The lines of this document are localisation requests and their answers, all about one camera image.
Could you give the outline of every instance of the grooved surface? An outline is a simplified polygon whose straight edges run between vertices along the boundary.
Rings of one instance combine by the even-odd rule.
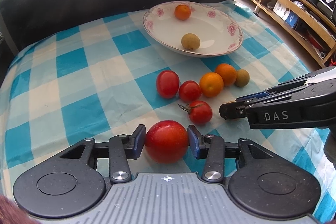
[[[40,220],[43,224],[282,224],[260,219],[237,207],[218,184],[202,182],[197,174],[139,174],[115,184],[105,199],[77,217]],[[313,224],[306,216],[286,224]]]

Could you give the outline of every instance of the red tomato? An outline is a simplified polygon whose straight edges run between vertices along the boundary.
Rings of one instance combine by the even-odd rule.
[[[147,132],[145,147],[158,163],[170,164],[181,159],[189,146],[185,128],[176,121],[160,121]]]
[[[189,119],[194,124],[206,124],[212,118],[212,109],[206,102],[194,101],[186,106],[179,106],[188,112]]]
[[[156,78],[157,93],[165,99],[173,98],[179,90],[179,86],[179,76],[171,70],[161,71]]]
[[[180,86],[178,94],[182,101],[190,103],[200,98],[202,91],[200,86],[195,81],[189,80]]]

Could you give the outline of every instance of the cardboard box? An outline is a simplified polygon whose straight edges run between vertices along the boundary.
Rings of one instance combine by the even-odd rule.
[[[275,4],[273,8],[273,12],[275,12],[279,17],[281,17],[285,22],[288,23],[292,28],[295,26],[299,17],[293,11],[291,11],[288,7],[282,5],[279,1]]]

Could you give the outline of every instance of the orange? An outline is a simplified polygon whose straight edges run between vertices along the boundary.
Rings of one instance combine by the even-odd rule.
[[[175,8],[174,15],[179,20],[187,20],[191,15],[191,10],[187,5],[181,4]]]
[[[218,73],[222,77],[224,86],[231,86],[236,82],[236,69],[229,64],[219,64],[215,69],[215,73]]]
[[[202,93],[206,97],[215,97],[217,96],[224,87],[224,82],[222,77],[215,73],[209,72],[202,76],[199,81],[199,86],[201,87]]]

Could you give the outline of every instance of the wooden cabinet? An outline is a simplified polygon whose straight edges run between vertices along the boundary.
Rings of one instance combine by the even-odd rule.
[[[312,11],[315,15],[320,18],[317,21],[309,12],[299,8],[291,0],[278,0],[282,5],[288,7],[292,10],[300,19],[302,19],[312,30],[314,30],[315,35],[317,34],[321,41],[324,42],[325,50],[327,52],[326,56],[322,59],[320,55],[315,51],[312,44],[306,41],[301,34],[289,26],[281,17],[279,17],[275,12],[267,7],[267,3],[271,0],[251,0],[255,5],[255,13],[259,13],[260,9],[267,13],[271,18],[273,18],[284,30],[291,34],[298,43],[300,43],[304,49],[316,60],[320,67],[329,66],[330,58],[334,55],[336,51],[335,38],[336,27],[331,20],[329,20],[322,12],[320,12],[314,5],[312,5],[307,0],[298,0],[303,3],[307,10]]]

